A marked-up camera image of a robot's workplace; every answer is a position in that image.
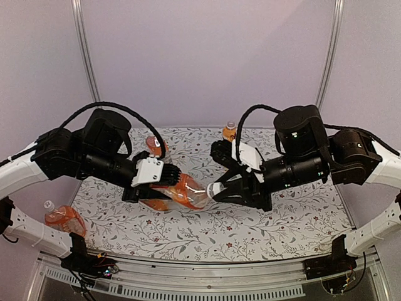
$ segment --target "white cable tie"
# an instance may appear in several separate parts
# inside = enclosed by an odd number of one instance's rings
[[[373,223],[372,222],[373,221],[370,222],[370,232],[372,232],[372,236],[374,238],[376,238],[377,240],[384,240],[384,238],[381,238],[381,237],[378,237],[378,236],[375,235],[375,233],[373,232]]]
[[[43,238],[44,238],[44,224],[41,224],[42,225],[42,235],[41,235],[41,238],[36,242],[36,243],[34,243],[33,245],[32,245],[32,247],[35,247],[38,243],[40,243],[42,240],[43,240]]]

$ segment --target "black cable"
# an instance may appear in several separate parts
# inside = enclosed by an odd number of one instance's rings
[[[237,161],[238,163],[241,164],[241,159],[239,158],[239,142],[241,140],[241,135],[242,135],[242,127],[245,123],[245,120],[247,119],[247,117],[249,116],[250,113],[252,113],[253,111],[259,109],[259,108],[263,108],[264,110],[273,112],[273,113],[280,113],[281,111],[270,107],[269,105],[263,105],[263,104],[259,104],[259,105],[253,105],[252,107],[250,107],[249,109],[246,110],[246,112],[244,113],[244,115],[242,115],[241,119],[238,122],[238,128],[237,128],[237,135],[236,135],[236,157],[237,157]]]
[[[72,270],[68,269],[68,271],[70,271],[70,273],[78,280],[80,286],[81,286],[81,293],[82,296],[87,300],[87,301],[96,301],[96,299],[94,298],[94,296],[91,294],[91,292],[88,290],[88,288],[86,287],[85,283],[82,281],[82,279],[80,279]]]
[[[363,276],[365,276],[365,272],[366,272],[366,254],[365,254],[365,252],[363,252],[363,271],[362,271],[362,275],[359,278],[357,284],[355,284],[352,288],[349,288],[348,290],[345,290],[344,292],[350,292],[354,288],[356,288],[359,285],[359,283],[362,282]]]
[[[261,156],[262,162],[265,162],[264,157],[262,156],[262,153],[259,151],[259,149],[257,147],[255,147],[255,149],[258,152],[259,156]]]
[[[85,283],[86,285],[94,285],[96,283],[96,279],[99,279],[102,277],[102,276],[88,277],[88,276],[82,275],[81,273],[79,273],[79,276],[81,277],[81,280],[83,281],[83,283]]]
[[[17,238],[16,240],[10,240],[6,235],[2,234],[3,238],[8,241],[9,243],[17,243],[19,238]]]
[[[99,107],[99,106],[117,108],[117,109],[119,109],[119,110],[121,110],[123,112],[126,112],[126,113],[130,114],[132,117],[135,117],[136,119],[138,119],[141,123],[143,123],[153,133],[153,135],[156,137],[157,141],[159,142],[160,148],[161,148],[161,151],[162,151],[160,159],[163,159],[165,157],[166,149],[165,149],[165,144],[164,144],[162,136],[159,134],[159,132],[157,132],[155,127],[152,124],[150,124],[146,119],[144,119],[141,115],[139,115],[135,111],[131,110],[130,108],[128,108],[128,107],[126,107],[124,105],[120,105],[118,103],[114,103],[114,102],[94,102],[94,103],[89,103],[88,105],[83,106],[82,108],[80,108],[79,110],[74,112],[71,116],[69,116],[57,128],[56,132],[53,135],[49,136],[47,139],[45,139],[41,143],[30,147],[29,149],[23,150],[22,152],[19,152],[19,153],[15,154],[15,155],[11,156],[11,160],[15,160],[15,159],[17,159],[17,158],[19,158],[19,157],[21,157],[23,155],[26,155],[26,154],[29,154],[32,151],[35,151],[36,149],[41,147],[43,144],[46,144],[47,142],[49,142],[54,136],[58,135],[66,127],[66,125],[69,124],[75,118],[77,118],[77,116],[79,116],[80,114],[82,114],[86,110],[89,110],[90,108],[95,108],[95,107]],[[10,162],[9,159],[3,160],[2,162],[0,162],[0,167],[3,166],[3,165],[6,165],[9,162]]]

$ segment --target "orange juice bottle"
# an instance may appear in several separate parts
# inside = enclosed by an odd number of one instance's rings
[[[226,127],[223,129],[223,139],[232,142],[236,138],[236,124],[233,121],[228,121]]]
[[[169,206],[172,201],[168,199],[141,199],[140,202],[156,211],[172,210]]]
[[[194,178],[183,173],[175,186],[154,185],[152,189],[160,191],[176,203],[194,210],[203,209],[211,200],[204,187],[199,185]]]
[[[162,148],[160,143],[158,142],[155,136],[149,136],[146,138],[146,145],[149,148],[149,152],[155,157],[160,157],[162,155]],[[164,142],[165,146],[165,157],[163,158],[163,162],[172,163],[171,153],[168,145]]]
[[[85,237],[85,222],[74,208],[71,206],[61,206],[55,209],[55,204],[52,201],[44,202],[44,208],[48,211],[44,216],[47,226],[68,233],[74,232]]]

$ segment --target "plastic bottle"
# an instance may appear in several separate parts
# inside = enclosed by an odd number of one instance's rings
[[[55,209],[55,204],[52,201],[44,202],[44,208],[48,211],[44,216],[47,226],[68,233],[74,232],[85,237],[85,222],[74,208],[64,205]]]
[[[232,142],[236,138],[236,124],[233,121],[228,121],[222,133],[223,139]]]
[[[211,199],[214,198],[216,194],[221,193],[223,190],[225,190],[225,187],[221,182],[210,183],[206,187],[206,193]]]
[[[160,157],[162,155],[162,148],[155,136],[148,136],[146,138],[146,145],[149,148],[149,152],[155,157]],[[165,157],[163,158],[163,162],[172,163],[170,149],[165,142],[164,145],[165,145]]]
[[[169,200],[148,200],[143,201],[144,204],[154,210],[172,210],[186,207],[193,210],[203,209],[211,200],[207,195],[206,189],[196,183],[196,181],[187,174],[181,174],[180,181],[175,186],[156,186],[152,189],[164,193],[169,196]]]

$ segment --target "floral tablecloth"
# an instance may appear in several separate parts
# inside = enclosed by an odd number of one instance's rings
[[[219,129],[160,129],[174,164],[199,183],[224,168],[210,157]],[[146,149],[147,129],[130,133],[133,153]],[[243,142],[265,159],[278,156],[274,131],[247,129]],[[212,202],[205,209],[156,212],[121,201],[122,188],[89,178],[73,201],[87,227],[90,248],[124,255],[190,261],[260,261],[327,253],[330,241],[351,227],[332,182],[314,182],[274,193],[273,210]]]

